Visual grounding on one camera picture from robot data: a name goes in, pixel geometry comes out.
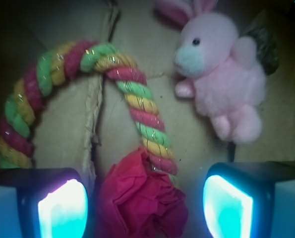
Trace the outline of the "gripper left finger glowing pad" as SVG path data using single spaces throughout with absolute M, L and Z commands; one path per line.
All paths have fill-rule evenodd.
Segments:
M 75 169 L 0 169 L 0 238 L 81 238 L 87 217 Z

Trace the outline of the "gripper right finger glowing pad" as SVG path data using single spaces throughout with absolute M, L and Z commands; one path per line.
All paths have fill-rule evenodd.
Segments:
M 203 211 L 214 238 L 295 238 L 295 162 L 214 164 Z

